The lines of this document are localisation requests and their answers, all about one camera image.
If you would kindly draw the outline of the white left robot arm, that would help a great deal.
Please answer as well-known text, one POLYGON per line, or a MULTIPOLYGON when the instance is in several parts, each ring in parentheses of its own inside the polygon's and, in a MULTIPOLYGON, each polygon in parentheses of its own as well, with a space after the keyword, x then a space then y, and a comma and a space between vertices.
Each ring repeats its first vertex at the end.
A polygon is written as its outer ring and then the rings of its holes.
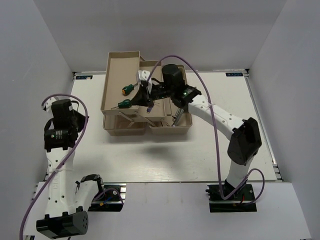
POLYGON ((75 181, 73 161, 78 135, 86 117, 73 108, 70 99, 45 104, 52 118, 44 127, 44 149, 48 162, 48 197, 44 218, 36 230, 51 240, 85 235, 89 227, 88 210, 94 199, 105 196, 100 175, 90 174, 75 181))

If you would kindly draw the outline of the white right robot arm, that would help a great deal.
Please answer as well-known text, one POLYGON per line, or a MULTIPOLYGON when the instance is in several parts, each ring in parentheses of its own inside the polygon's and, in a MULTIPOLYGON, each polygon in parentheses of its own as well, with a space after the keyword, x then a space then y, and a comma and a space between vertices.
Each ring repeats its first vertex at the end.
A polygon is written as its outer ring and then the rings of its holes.
POLYGON ((262 146, 258 122, 252 117, 243 119, 235 116, 212 104, 209 95, 203 95, 185 82, 177 65, 167 64, 161 72, 162 82, 152 78, 150 71, 139 70, 136 73, 138 91, 131 104, 151 108, 156 100, 169 98, 179 109, 212 125, 215 133, 221 132, 229 141, 227 155, 231 164, 220 192, 224 199, 238 199, 244 193, 251 162, 262 146))

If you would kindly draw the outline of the large ratchet wrench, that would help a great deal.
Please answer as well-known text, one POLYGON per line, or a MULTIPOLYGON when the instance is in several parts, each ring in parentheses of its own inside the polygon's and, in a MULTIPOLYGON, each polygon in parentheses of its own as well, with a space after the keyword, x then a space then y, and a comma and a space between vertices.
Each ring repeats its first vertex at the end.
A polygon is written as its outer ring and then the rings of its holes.
POLYGON ((172 127, 176 127, 176 126, 178 125, 181 117, 182 117, 183 114, 184 114, 184 111, 185 111, 185 110, 182 109, 182 108, 178 108, 178 109, 177 109, 176 113, 178 113, 178 117, 177 117, 176 120, 173 120, 173 123, 172 123, 172 125, 171 125, 172 127))

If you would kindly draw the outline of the stubby green orange-capped screwdriver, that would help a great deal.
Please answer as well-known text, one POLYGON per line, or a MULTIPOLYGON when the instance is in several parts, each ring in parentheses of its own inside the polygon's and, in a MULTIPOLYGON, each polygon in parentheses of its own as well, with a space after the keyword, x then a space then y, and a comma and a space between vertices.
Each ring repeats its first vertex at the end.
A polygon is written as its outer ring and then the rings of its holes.
POLYGON ((129 84, 126 85, 122 88, 121 92, 124 96, 128 96, 134 89, 135 87, 138 85, 138 83, 135 84, 129 84))

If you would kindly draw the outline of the stubby green handled screwdriver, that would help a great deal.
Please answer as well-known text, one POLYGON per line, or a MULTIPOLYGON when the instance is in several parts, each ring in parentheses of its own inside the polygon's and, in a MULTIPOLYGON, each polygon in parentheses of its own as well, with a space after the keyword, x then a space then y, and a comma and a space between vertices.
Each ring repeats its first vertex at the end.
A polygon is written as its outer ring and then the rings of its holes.
POLYGON ((116 106, 112 107, 113 109, 129 109, 132 106, 132 101, 130 99, 125 99, 119 102, 116 106))

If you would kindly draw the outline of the blue handled long screwdriver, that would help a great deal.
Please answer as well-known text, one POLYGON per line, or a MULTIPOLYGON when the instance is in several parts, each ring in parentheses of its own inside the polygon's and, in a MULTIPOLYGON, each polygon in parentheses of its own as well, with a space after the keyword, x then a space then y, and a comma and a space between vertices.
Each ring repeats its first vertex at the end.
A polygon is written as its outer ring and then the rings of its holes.
POLYGON ((147 113, 150 113, 150 112, 152 111, 152 109, 153 109, 153 107, 148 107, 147 110, 146 110, 146 112, 147 112, 147 113))

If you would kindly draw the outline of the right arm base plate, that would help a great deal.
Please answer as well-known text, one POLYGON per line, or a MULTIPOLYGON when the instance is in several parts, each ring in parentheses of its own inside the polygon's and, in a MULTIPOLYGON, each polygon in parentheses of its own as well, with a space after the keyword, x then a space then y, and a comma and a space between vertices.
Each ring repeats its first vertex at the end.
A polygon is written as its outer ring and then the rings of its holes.
POLYGON ((211 184, 205 190, 208 194, 209 210, 211 213, 250 213, 257 212, 255 203, 249 204, 255 199, 251 184, 246 184, 236 196, 223 200, 218 184, 211 184))

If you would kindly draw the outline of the small combination wrench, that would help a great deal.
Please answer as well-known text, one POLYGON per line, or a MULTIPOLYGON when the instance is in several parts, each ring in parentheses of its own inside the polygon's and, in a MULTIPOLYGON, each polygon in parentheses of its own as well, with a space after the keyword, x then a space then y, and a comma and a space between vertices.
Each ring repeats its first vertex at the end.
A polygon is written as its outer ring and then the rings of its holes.
POLYGON ((179 116, 179 113, 176 112, 173 116, 172 116, 172 120, 175 121, 179 116))

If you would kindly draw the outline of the beige plastic toolbox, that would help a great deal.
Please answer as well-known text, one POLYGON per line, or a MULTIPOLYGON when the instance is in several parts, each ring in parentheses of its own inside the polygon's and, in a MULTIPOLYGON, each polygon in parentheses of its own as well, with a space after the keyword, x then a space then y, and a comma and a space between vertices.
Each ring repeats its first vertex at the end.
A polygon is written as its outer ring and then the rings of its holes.
POLYGON ((111 136, 144 135, 147 129, 154 135, 183 135, 193 125, 190 113, 184 112, 178 125, 172 126, 173 115, 177 107, 169 98, 154 102, 151 112, 145 106, 132 106, 128 109, 111 109, 125 99, 132 99, 139 87, 127 96, 122 94, 122 88, 136 84, 136 74, 139 70, 153 72, 152 77, 163 81, 162 62, 145 60, 139 51, 110 52, 106 68, 104 90, 101 100, 103 114, 102 127, 111 136))

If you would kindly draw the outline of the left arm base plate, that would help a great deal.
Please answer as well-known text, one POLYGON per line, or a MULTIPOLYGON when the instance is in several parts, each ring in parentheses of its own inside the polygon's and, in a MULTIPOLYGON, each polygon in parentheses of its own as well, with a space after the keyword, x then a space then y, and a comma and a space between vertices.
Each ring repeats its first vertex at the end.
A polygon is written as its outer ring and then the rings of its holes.
POLYGON ((105 183, 104 188, 108 190, 92 202, 89 212, 115 212, 119 213, 123 208, 126 198, 126 183, 105 183))

